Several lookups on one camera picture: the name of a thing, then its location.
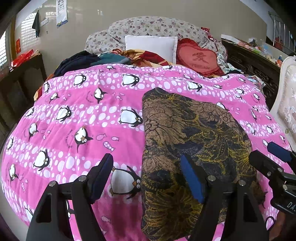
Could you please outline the dark floral patterned garment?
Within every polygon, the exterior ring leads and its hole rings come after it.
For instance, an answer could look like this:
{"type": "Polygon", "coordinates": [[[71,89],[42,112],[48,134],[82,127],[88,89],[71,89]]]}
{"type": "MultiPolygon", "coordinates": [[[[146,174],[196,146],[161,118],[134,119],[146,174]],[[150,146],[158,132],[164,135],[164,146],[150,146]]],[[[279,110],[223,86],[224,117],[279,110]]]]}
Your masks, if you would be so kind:
{"type": "Polygon", "coordinates": [[[184,154],[221,181],[245,180],[257,203],[264,203],[266,193],[248,161],[251,141],[229,111],[160,88],[143,95],[142,110],[141,229],[149,240],[188,236],[201,213],[181,172],[184,154]]]}

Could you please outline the dark navy clothes pile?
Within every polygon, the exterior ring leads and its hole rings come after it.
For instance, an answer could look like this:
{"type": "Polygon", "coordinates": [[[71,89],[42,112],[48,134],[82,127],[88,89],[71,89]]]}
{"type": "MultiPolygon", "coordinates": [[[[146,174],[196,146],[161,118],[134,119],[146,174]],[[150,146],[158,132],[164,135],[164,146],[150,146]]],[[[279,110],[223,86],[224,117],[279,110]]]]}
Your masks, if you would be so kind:
{"type": "Polygon", "coordinates": [[[85,69],[91,66],[92,63],[99,61],[100,58],[96,54],[87,51],[81,51],[73,56],[63,60],[54,72],[54,77],[63,76],[69,71],[85,69]]]}

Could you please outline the light blue floral cloth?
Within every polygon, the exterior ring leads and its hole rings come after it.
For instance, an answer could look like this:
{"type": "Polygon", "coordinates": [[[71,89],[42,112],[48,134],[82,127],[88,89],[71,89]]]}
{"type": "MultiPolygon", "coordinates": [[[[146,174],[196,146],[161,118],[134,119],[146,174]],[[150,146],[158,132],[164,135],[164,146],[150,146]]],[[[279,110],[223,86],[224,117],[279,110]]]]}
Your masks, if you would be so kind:
{"type": "Polygon", "coordinates": [[[221,53],[217,52],[216,56],[217,56],[217,64],[224,74],[228,74],[231,71],[234,71],[235,73],[243,74],[242,70],[235,68],[233,65],[231,65],[226,60],[224,60],[224,57],[221,53]]]}

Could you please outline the dark wooden cabinet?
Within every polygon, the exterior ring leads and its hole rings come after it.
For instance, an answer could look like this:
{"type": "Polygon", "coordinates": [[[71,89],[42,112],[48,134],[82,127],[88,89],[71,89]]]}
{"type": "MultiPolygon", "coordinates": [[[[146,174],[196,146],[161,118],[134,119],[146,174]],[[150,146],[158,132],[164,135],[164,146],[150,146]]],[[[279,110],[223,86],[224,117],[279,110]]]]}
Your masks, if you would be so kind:
{"type": "Polygon", "coordinates": [[[232,42],[222,40],[222,44],[227,50],[227,61],[230,64],[245,74],[256,75],[265,83],[263,93],[266,104],[271,109],[278,93],[280,68],[261,55],[232,42]]]}

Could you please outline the pink penguin blanket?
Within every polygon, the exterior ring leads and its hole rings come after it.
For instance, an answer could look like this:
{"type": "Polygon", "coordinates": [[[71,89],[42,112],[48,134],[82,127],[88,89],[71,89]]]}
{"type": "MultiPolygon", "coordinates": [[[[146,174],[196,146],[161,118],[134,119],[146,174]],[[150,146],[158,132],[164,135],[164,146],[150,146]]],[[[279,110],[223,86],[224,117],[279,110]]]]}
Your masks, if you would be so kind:
{"type": "MultiPolygon", "coordinates": [[[[145,146],[143,95],[155,88],[229,111],[247,133],[252,151],[267,144],[288,148],[284,132],[269,113],[259,84],[242,74],[206,78],[184,66],[98,65],[46,81],[4,146],[1,184],[18,218],[29,225],[51,181],[64,184],[86,175],[106,153],[114,164],[92,208],[107,240],[149,240],[142,232],[142,157],[145,146]]],[[[259,204],[271,226],[278,211],[268,181],[259,204]]]]}

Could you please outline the metal rack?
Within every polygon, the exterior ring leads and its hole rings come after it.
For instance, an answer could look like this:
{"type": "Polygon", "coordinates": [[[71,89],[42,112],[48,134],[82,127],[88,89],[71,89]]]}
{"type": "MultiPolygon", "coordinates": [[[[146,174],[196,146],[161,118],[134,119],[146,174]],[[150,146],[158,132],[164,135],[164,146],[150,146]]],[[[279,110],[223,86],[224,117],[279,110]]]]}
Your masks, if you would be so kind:
{"type": "Polygon", "coordinates": [[[288,26],[281,20],[281,18],[268,12],[270,18],[273,20],[273,46],[288,56],[295,54],[295,39],[288,26]]]}

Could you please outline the red heart-shaped cushion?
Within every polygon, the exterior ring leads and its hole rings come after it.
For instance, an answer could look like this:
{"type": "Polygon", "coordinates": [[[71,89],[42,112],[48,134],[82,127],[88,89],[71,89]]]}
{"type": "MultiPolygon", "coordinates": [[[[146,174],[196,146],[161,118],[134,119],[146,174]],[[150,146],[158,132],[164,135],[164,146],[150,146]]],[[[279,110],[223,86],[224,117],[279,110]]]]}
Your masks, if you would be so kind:
{"type": "Polygon", "coordinates": [[[190,68],[204,77],[224,75],[218,65],[217,54],[199,47],[195,41],[188,38],[178,40],[176,64],[190,68]]]}

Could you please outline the dark wooden side table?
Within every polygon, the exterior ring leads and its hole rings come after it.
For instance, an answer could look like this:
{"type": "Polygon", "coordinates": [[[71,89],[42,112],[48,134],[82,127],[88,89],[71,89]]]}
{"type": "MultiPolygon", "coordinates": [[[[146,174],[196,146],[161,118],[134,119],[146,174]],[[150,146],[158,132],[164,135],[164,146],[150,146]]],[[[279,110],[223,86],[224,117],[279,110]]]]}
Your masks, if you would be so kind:
{"type": "Polygon", "coordinates": [[[21,115],[24,114],[25,108],[29,107],[33,103],[33,98],[29,96],[29,90],[26,87],[24,80],[25,72],[30,69],[39,70],[41,72],[42,80],[45,82],[47,74],[42,54],[37,54],[36,56],[30,58],[28,61],[24,62],[1,78],[1,103],[3,103],[4,107],[8,109],[13,122],[17,122],[21,115]],[[13,107],[8,97],[8,94],[15,86],[20,88],[21,94],[21,101],[17,103],[17,108],[13,107]]]}

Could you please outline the white square pillow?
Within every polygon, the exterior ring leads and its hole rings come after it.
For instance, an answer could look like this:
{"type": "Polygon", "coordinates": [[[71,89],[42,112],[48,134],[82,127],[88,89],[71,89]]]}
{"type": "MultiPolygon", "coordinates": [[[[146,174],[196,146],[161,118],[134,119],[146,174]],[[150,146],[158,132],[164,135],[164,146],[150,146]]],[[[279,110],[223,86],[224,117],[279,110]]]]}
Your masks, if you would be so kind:
{"type": "Polygon", "coordinates": [[[176,64],[178,37],[125,36],[125,49],[138,49],[158,54],[176,64]]]}

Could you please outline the red yellow patterned blanket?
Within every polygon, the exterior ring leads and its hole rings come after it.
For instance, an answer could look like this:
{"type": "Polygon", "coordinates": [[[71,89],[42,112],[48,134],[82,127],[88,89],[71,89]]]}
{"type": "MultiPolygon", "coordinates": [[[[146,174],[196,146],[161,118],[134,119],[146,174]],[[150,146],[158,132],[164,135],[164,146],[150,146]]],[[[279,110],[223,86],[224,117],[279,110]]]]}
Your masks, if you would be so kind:
{"type": "Polygon", "coordinates": [[[138,49],[131,49],[131,50],[113,49],[111,52],[128,58],[130,60],[131,65],[138,66],[138,67],[157,68],[162,66],[174,65],[174,63],[150,51],[144,51],[144,50],[138,50],[138,49]]]}

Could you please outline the red bag on table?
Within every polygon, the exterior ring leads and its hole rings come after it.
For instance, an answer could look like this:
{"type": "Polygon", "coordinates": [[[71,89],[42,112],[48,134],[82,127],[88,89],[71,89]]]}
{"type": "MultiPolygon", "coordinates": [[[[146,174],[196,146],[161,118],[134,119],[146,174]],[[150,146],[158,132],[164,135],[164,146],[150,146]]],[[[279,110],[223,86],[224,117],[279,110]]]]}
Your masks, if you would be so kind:
{"type": "Polygon", "coordinates": [[[17,68],[23,63],[25,63],[26,61],[30,60],[33,54],[34,54],[33,49],[30,49],[30,51],[20,54],[15,60],[11,62],[11,68],[17,68]]]}

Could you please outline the teal folded garment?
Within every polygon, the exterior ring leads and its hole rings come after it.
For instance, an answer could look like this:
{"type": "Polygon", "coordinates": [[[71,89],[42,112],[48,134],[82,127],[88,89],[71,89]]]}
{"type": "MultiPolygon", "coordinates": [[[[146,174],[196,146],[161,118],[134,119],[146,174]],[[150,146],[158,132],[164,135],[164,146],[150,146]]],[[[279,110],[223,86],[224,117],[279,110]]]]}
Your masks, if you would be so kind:
{"type": "Polygon", "coordinates": [[[124,64],[124,65],[130,65],[131,61],[128,57],[126,56],[121,56],[119,54],[115,53],[103,53],[100,54],[99,60],[93,62],[90,64],[90,66],[95,66],[95,65],[104,65],[104,64],[124,64]]]}

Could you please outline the floral grey quilt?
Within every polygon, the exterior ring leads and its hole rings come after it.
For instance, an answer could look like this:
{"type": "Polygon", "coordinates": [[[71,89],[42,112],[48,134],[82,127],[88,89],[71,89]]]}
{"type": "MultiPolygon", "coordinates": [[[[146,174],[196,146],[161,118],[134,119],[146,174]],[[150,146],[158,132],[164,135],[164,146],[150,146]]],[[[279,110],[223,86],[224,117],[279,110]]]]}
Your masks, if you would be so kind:
{"type": "Polygon", "coordinates": [[[158,36],[191,39],[199,47],[220,53],[227,60],[227,50],[221,41],[214,39],[208,30],[186,21],[163,16],[136,16],[112,23],[107,30],[88,36],[85,50],[101,54],[113,49],[125,49],[125,36],[158,36]]]}

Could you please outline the dark hanging cloth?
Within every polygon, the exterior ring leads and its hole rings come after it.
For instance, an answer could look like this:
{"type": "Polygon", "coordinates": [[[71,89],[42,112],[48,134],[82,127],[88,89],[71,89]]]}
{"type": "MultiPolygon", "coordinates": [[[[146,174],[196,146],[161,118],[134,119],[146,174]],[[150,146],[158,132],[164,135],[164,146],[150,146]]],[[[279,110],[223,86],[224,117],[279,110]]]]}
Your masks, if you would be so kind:
{"type": "Polygon", "coordinates": [[[35,18],[34,18],[34,21],[33,21],[33,25],[32,25],[32,29],[35,30],[35,35],[36,35],[36,38],[39,37],[39,34],[40,34],[40,20],[39,20],[39,12],[36,12],[36,15],[35,15],[35,18]]]}

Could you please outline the wall calendar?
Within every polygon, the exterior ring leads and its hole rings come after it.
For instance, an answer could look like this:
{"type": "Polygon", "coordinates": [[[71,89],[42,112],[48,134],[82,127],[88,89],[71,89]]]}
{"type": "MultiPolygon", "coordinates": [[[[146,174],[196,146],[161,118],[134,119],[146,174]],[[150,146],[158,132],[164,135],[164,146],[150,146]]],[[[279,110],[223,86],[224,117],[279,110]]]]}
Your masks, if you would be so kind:
{"type": "Polygon", "coordinates": [[[56,26],[57,28],[68,22],[67,0],[56,0],[56,26]]]}

